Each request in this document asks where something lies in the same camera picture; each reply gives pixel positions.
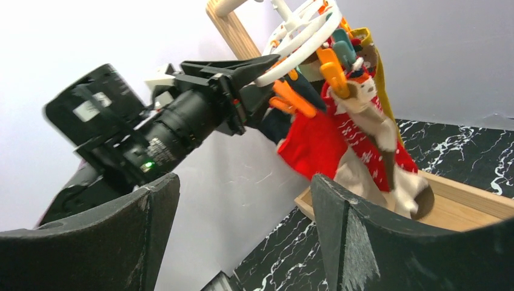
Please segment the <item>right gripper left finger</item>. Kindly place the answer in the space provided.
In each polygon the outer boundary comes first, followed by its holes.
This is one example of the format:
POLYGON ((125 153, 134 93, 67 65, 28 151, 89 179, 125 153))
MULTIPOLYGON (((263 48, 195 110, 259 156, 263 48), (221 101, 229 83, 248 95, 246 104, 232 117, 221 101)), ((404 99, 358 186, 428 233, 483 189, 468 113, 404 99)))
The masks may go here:
POLYGON ((153 290, 175 218, 169 173, 37 229, 1 233, 2 290, 153 290))

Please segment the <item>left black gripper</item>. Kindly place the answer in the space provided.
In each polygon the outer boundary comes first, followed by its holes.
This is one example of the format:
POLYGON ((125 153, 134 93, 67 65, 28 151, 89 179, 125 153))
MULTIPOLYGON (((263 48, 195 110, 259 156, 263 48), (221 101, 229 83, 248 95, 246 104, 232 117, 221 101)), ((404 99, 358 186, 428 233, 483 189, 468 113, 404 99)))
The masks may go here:
POLYGON ((180 94, 172 102, 172 112, 195 136, 215 130, 242 135, 264 116, 272 87, 260 87, 256 80, 278 59, 272 54, 247 60, 184 61, 175 75, 180 94))

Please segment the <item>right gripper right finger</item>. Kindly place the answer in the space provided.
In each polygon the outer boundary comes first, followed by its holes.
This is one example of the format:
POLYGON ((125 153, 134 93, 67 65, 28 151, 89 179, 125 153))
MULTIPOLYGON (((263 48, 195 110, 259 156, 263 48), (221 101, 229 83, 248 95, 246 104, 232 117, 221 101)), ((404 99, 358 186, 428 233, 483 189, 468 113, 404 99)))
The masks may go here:
POLYGON ((456 232, 397 215, 324 175, 311 193, 330 290, 513 289, 513 219, 456 232))

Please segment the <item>brown striped sock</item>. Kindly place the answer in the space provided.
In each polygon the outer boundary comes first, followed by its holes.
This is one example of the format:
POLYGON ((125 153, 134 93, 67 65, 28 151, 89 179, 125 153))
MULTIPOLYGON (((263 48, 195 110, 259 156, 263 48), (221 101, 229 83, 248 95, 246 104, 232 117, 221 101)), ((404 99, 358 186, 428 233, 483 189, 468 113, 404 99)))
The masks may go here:
POLYGON ((414 220, 426 217, 435 205, 435 194, 398 141, 396 124, 385 114, 373 78, 357 77, 348 87, 349 99, 336 96, 328 84, 321 93, 329 116, 349 147, 335 180, 383 207, 391 197, 393 210, 399 215, 414 220))

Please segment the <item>white sock hanger with clips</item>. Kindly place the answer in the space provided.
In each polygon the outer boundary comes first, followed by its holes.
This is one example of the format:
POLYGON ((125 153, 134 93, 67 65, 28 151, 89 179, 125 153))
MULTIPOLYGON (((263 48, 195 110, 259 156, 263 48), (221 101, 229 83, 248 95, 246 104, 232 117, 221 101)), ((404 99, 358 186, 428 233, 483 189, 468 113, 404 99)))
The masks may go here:
POLYGON ((282 0, 271 4, 282 23, 269 37, 262 55, 277 54, 279 61, 255 80, 258 87, 270 85, 297 68, 331 37, 343 19, 336 1, 305 1, 294 11, 282 0))

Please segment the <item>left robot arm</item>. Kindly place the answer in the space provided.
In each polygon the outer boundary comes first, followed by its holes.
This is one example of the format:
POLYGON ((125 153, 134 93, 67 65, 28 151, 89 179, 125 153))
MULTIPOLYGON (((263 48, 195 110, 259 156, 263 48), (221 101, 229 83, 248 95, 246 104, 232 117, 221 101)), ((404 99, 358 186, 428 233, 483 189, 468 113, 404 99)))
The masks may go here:
POLYGON ((261 122, 272 87, 256 79, 278 55, 185 61, 144 105, 110 64, 89 72, 44 107, 83 165, 55 196, 44 225, 133 191, 174 170, 213 132, 241 135, 261 122))

